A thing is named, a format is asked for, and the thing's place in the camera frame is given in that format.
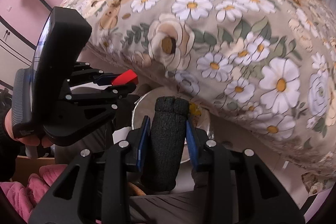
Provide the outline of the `person left hand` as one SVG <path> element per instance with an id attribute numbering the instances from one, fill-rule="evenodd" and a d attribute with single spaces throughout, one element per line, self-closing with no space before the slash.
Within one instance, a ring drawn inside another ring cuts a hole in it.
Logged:
<path id="1" fill-rule="evenodd" d="M 5 119 L 4 119 L 4 126 L 5 126 L 5 131 L 7 132 L 7 135 L 11 137 L 11 139 L 15 141 L 19 141 L 25 145 L 30 145 L 30 146 L 39 146 L 42 145 L 44 148 L 50 147 L 53 145 L 52 141 L 48 139 L 47 137 L 44 137 L 42 140 L 40 140 L 36 135 L 30 135 L 27 137 L 23 138 L 15 138 L 13 135 L 13 127 L 12 127 L 12 118 L 11 118 L 11 109 L 6 113 Z"/>

